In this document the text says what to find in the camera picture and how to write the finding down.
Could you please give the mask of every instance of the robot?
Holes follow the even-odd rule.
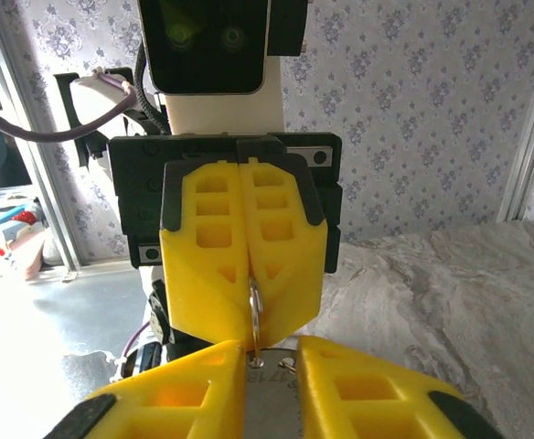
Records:
[[[77,147],[118,200],[156,341],[46,438],[502,437],[434,378],[318,337],[274,348],[317,316],[340,242],[341,139],[283,126],[278,57],[302,52],[308,1],[139,4],[172,134],[137,108]],[[94,84],[58,81],[80,124]]]

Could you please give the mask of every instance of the gray floor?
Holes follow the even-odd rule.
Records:
[[[320,316],[298,334],[446,380],[507,439],[534,438],[533,226],[343,245],[340,261]],[[137,272],[2,286],[0,437],[39,438],[106,382],[112,369],[100,351],[119,355],[144,296]]]

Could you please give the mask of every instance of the metal ring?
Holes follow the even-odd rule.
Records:
[[[259,323],[259,314],[263,311],[263,303],[261,301],[261,296],[259,295],[259,288],[254,279],[249,280],[249,285],[251,289],[251,322],[252,322],[252,341],[255,350],[255,358],[251,361],[251,367],[258,369],[262,368],[265,362],[261,359],[261,347],[260,347],[260,336],[261,336],[261,327]]]

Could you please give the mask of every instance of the purple cable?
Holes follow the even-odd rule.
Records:
[[[131,336],[131,338],[129,338],[129,341],[127,341],[127,344],[125,345],[123,349],[123,355],[121,356],[121,358],[125,358],[125,359],[127,358],[127,356],[129,355],[129,351],[131,350],[131,347],[135,344],[135,341],[137,341],[137,338],[139,338],[141,333],[145,331],[148,326],[149,326],[149,322],[143,323],[143,325],[135,331],[135,333]]]
[[[98,73],[98,77],[114,87],[124,90],[123,83],[112,76]],[[20,126],[13,125],[0,116],[0,132],[38,144],[58,144],[61,142],[68,142],[69,140],[76,140],[80,137],[84,137],[85,135],[95,132],[101,126],[110,122],[119,114],[122,114],[125,110],[129,110],[131,107],[133,107],[137,103],[135,91],[132,87],[130,87],[126,92],[127,97],[116,104],[115,107],[110,111],[90,123],[72,128],[69,131],[63,131],[59,133],[35,133],[33,131],[24,130]]]

